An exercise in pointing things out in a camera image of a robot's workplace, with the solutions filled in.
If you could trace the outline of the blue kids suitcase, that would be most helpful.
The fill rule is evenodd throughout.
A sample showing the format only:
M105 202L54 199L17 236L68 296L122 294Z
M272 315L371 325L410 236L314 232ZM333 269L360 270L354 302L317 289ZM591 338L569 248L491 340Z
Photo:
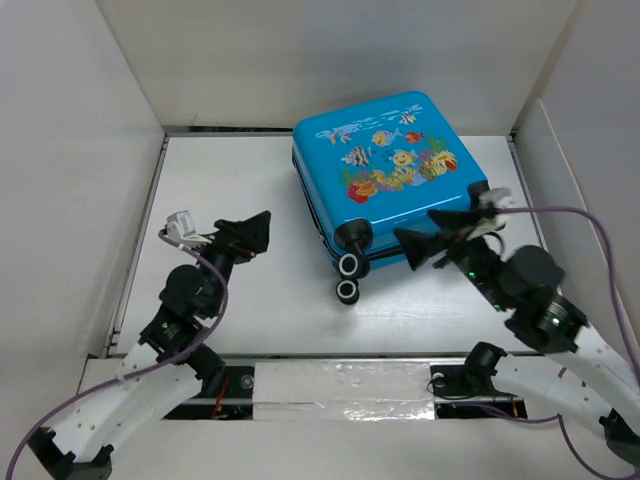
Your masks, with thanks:
M438 232L431 210L476 207L489 182L428 97L407 91L301 120L292 163L345 305L373 269L403 259L398 228Z

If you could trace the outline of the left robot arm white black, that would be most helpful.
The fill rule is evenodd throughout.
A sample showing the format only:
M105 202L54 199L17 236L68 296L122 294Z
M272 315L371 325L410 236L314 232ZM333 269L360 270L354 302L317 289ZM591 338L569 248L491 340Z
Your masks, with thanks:
M225 362L206 341L229 302L235 266L268 249L271 213L215 221L196 231L191 215L170 215L158 237L189 255L159 294L160 305L113 377L55 408L71 413L55 425L40 421L25 441L53 479L107 479L117 453L143 429L189 398L212 396L224 382Z

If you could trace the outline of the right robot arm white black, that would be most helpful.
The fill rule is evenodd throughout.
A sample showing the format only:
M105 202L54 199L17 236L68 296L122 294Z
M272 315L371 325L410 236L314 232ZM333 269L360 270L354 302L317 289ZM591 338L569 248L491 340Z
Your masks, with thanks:
M455 265L498 311L510 312L505 327L544 365L477 343L443 386L466 394L514 394L543 403L604 440L633 467L639 465L639 360L623 358L559 287L564 270L543 248L525 245L502 259L485 241L520 207L432 210L439 226L429 235L406 228L394 234L412 270L438 256L436 267Z

